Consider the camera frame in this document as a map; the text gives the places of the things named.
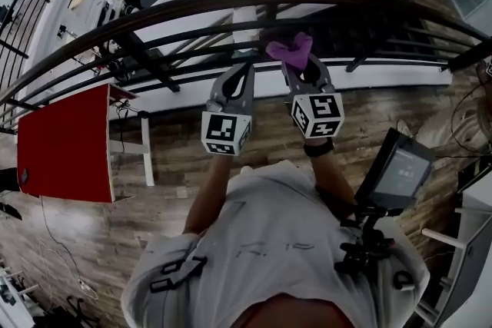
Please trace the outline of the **white power strip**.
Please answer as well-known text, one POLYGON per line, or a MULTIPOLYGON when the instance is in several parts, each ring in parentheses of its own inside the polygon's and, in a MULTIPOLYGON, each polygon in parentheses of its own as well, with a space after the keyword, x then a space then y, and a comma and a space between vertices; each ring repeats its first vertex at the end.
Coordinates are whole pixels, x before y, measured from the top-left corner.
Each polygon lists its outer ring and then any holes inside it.
POLYGON ((90 299, 99 299, 97 292, 92 287, 90 287, 82 278, 77 279, 77 285, 79 290, 90 299))

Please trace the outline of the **dark curved handrail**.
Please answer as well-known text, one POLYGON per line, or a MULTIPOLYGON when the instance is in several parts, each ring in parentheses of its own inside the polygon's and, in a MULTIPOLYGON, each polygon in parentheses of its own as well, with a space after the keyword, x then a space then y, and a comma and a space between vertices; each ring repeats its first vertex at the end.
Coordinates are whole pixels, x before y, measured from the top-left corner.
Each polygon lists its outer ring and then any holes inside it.
POLYGON ((215 78, 297 31, 329 65, 418 65, 458 71, 492 55, 492 37, 411 0, 172 0, 109 22, 60 47, 0 91, 0 133, 58 98, 130 75, 135 93, 215 78))

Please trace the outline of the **person's left forearm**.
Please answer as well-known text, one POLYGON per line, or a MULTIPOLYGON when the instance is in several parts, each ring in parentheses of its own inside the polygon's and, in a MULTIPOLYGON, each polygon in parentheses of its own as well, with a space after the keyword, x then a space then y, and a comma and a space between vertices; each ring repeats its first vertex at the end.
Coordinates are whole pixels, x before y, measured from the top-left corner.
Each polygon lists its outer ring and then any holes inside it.
POLYGON ((215 155, 203 184, 195 197, 184 223, 184 234, 204 233, 219 217, 226 201, 232 156, 215 155))

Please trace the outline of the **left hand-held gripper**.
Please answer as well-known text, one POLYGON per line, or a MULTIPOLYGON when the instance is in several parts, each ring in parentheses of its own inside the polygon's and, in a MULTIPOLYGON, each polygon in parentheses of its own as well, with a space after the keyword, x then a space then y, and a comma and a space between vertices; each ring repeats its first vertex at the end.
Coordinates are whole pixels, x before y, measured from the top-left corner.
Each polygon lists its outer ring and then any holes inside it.
POLYGON ((253 64, 236 64, 214 82, 201 118, 201 142, 209 154, 238 156, 252 131, 253 64))

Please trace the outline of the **purple cloth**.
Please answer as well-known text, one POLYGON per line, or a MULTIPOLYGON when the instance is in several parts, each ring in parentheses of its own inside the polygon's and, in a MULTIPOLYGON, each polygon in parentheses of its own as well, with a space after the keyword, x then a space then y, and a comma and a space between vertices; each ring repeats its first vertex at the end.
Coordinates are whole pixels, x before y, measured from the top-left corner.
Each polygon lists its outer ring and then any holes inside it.
POLYGON ((313 38, 310 35, 298 32, 290 45, 271 41, 265 51, 272 59, 303 71, 308 66, 312 45, 313 38))

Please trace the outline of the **red-topped white-legged table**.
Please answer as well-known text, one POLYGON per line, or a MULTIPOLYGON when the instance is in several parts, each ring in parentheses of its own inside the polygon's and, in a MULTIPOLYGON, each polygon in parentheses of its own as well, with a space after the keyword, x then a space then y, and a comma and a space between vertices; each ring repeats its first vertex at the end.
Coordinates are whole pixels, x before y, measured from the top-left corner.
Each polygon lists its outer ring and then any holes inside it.
POLYGON ((138 112, 141 143, 113 141, 109 137, 110 107, 124 108, 136 97, 113 84, 104 84, 23 116, 17 133, 21 191, 40 197, 113 203, 113 154, 142 156, 145 183, 154 186, 148 113, 138 112), (24 169, 29 173, 27 184, 21 182, 24 169))

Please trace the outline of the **black wristwatch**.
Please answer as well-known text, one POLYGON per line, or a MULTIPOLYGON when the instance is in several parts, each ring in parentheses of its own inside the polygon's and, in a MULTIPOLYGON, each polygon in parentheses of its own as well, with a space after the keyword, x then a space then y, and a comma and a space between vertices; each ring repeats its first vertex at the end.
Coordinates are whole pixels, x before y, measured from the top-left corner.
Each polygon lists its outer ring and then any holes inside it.
POLYGON ((309 158, 321 157, 334 150, 333 141, 328 138, 320 144, 304 144, 304 152, 309 158))

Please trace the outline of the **white metal rack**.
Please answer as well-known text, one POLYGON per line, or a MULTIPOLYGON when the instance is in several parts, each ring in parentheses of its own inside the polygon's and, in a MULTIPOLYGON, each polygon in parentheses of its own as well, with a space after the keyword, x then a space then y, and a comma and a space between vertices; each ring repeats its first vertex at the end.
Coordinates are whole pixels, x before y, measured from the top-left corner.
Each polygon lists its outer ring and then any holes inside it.
POLYGON ((415 313, 424 328, 492 328, 492 172, 463 190, 458 237, 421 233, 454 249, 444 294, 436 306, 421 300, 415 313))

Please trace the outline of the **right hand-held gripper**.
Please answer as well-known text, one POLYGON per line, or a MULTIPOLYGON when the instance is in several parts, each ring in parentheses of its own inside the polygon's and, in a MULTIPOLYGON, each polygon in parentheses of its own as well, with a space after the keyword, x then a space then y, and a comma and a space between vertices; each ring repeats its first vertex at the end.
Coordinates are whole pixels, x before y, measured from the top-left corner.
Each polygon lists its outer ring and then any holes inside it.
POLYGON ((336 136, 344 122, 340 93, 334 90, 328 67, 310 53, 306 67, 306 85, 301 70, 281 62, 285 83, 290 89, 286 105, 294 124, 305 139, 336 136))

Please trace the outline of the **person's right forearm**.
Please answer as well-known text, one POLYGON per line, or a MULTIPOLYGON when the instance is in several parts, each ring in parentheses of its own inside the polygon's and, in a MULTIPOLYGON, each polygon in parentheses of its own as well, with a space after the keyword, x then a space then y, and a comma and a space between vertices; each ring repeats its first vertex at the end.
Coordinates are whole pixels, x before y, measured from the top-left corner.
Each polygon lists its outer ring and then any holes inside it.
MULTIPOLYGON (((306 139, 304 143, 320 144, 330 137, 306 139)), ((347 182, 340 165, 336 162, 333 151, 321 157, 309 158, 316 179, 316 185, 328 192, 333 198, 356 205, 354 191, 347 182)))

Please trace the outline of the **person's white t-shirt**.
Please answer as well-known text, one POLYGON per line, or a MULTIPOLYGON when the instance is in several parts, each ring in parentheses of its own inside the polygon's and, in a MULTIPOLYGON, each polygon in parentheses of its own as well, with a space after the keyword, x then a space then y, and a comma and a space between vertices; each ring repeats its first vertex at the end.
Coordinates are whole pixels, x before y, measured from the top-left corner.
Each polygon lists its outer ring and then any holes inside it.
POLYGON ((276 296, 335 305, 354 328, 404 328, 430 274, 390 217, 376 228, 394 239, 370 273, 338 273, 354 233, 316 195, 314 179, 290 161, 244 171, 228 185, 218 219, 202 234, 148 242, 121 297, 130 328, 233 328, 276 296), (151 293, 166 263, 207 257, 200 276, 151 293))

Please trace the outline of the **black chest-mounted monitor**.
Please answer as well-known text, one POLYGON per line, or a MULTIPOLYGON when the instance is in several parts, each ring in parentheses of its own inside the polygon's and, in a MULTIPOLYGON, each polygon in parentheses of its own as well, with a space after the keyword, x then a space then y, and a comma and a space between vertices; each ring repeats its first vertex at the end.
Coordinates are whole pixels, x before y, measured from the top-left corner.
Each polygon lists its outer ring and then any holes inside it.
POLYGON ((386 137, 355 194, 359 206, 404 210, 428 179, 434 152, 394 128, 386 137))

